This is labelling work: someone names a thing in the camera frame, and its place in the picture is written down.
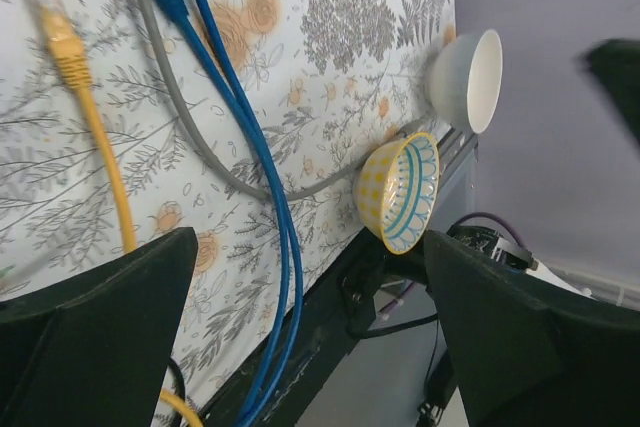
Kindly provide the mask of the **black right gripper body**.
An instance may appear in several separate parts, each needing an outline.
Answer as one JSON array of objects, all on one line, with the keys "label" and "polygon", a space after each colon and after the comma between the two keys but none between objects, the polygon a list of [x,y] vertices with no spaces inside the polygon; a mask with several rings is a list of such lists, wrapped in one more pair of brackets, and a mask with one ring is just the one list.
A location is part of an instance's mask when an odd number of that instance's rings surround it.
[{"label": "black right gripper body", "polygon": [[639,40],[604,40],[583,52],[579,62],[610,100],[621,124],[639,146]]}]

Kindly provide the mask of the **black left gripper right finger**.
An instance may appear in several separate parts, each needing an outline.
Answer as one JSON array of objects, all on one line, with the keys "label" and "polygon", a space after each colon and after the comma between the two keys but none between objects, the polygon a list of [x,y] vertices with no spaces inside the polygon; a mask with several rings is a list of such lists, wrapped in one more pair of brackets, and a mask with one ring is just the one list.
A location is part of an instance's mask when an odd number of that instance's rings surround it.
[{"label": "black left gripper right finger", "polygon": [[639,314],[515,272],[448,235],[425,267],[472,426],[636,426]]}]

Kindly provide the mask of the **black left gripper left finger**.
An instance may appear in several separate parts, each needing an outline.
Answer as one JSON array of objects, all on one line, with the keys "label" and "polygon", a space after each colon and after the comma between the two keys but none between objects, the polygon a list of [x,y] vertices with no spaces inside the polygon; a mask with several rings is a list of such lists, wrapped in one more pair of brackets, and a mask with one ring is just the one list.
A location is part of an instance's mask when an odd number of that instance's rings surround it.
[{"label": "black left gripper left finger", "polygon": [[150,425],[197,252],[177,228],[2,302],[2,425]]}]

